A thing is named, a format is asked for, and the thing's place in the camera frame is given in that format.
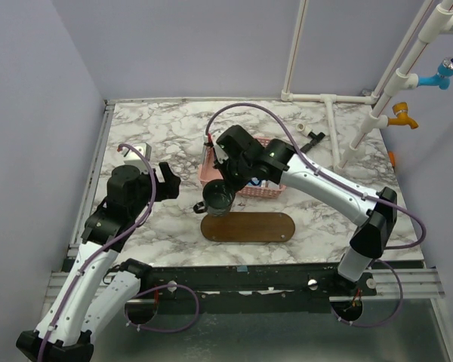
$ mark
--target brown cutting board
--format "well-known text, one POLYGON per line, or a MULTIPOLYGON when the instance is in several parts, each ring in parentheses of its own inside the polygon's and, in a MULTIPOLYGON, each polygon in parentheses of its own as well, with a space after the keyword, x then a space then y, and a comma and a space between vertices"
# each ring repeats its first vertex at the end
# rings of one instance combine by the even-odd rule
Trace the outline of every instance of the brown cutting board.
POLYGON ((211 241, 283 243, 294 235, 295 223, 286 213, 228 213, 205 216, 201 229, 211 241))

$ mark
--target orange faucet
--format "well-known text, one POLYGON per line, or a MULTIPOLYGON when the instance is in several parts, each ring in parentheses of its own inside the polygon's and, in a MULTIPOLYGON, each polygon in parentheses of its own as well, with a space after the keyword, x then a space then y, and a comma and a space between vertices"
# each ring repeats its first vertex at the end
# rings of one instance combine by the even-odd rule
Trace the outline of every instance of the orange faucet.
POLYGON ((393 106, 393 112, 396 118, 388 118, 388 126, 406 126, 411 127, 412 130, 418 128, 418 123, 408 117, 408 104, 406 102, 397 103, 393 106))

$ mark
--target dark cup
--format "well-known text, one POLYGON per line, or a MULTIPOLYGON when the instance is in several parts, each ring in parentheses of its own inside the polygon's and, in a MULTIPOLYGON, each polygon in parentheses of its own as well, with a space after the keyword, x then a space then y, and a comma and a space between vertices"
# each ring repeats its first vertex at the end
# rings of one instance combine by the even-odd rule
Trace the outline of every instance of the dark cup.
POLYGON ((225 216, 232 208, 235 192, 222 179, 214 179, 203 188, 203 201, 193 206, 195 213, 225 216))

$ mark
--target blue faucet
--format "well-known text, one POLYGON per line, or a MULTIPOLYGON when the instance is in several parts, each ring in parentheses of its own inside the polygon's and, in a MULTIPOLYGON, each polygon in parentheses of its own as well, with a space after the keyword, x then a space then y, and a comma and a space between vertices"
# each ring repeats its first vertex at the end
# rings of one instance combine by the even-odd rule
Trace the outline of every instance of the blue faucet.
POLYGON ((420 77, 418 87, 421 85, 435 85, 439 89, 448 89, 450 86, 450 77, 453 75, 453 58, 445 58, 438 67, 438 72, 433 77, 420 77))

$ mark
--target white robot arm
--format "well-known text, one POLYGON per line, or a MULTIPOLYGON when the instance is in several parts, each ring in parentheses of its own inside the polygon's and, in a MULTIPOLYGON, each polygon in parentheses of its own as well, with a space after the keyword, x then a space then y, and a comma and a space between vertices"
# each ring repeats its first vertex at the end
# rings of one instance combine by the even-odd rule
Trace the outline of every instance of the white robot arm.
MULTIPOLYGON (((144 157, 150 148, 141 146, 144 157)), ((34 330, 22 332, 17 340, 17 347, 32 361, 39 356, 39 362, 90 360, 97 335, 137 295, 152 269, 133 259, 123 262, 111 284, 92 302, 103 276, 131 236, 125 231, 145 206, 179 195, 180 178, 167 163, 159 163, 165 180, 160 183, 156 173, 144 173, 134 157, 127 152, 123 155, 126 164, 112 171, 107 196, 86 220, 83 243, 54 304, 34 330), (156 197, 151 200, 153 182, 156 197), (119 239, 112 244, 113 238, 119 239)))
POLYGON ((312 195, 356 224, 358 228, 350 240, 350 248, 337 269, 338 275, 347 282, 357 282, 372 260, 381 257, 396 223, 396 210, 366 197, 381 198, 395 204, 397 195, 392 189, 376 192, 307 159, 316 167, 311 170, 291 145, 275 139, 263 147, 238 125, 223 132, 211 146, 217 156, 215 167, 221 172, 227 188, 238 191, 253 178, 267 179, 312 195), (363 196, 321 177, 320 171, 363 196))

